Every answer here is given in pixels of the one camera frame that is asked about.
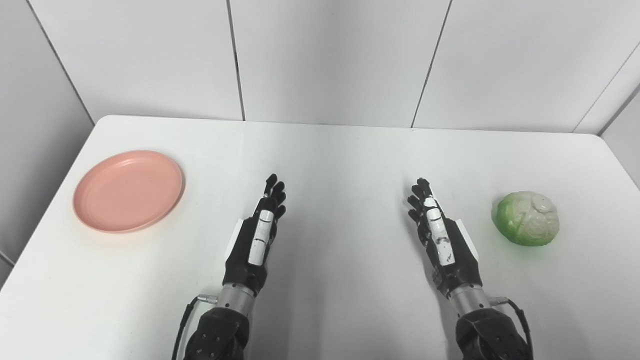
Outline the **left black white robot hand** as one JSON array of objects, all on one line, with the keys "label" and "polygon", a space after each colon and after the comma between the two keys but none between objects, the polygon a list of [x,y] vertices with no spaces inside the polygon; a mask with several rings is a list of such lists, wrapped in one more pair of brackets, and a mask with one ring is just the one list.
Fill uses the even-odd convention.
[{"label": "left black white robot hand", "polygon": [[240,230],[225,262],[222,284],[242,286],[252,296],[265,287],[266,262],[278,232],[278,222],[286,212],[285,183],[272,173],[253,214],[242,220]]}]

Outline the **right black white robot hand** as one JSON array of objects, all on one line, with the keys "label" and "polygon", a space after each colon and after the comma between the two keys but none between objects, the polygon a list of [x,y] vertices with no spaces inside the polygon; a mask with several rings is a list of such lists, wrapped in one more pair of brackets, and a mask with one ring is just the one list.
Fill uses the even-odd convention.
[{"label": "right black white robot hand", "polygon": [[416,225],[419,242],[432,265],[432,280],[445,297],[463,286],[481,287],[479,264],[460,226],[448,218],[430,182],[420,177],[411,186],[407,212]]}]

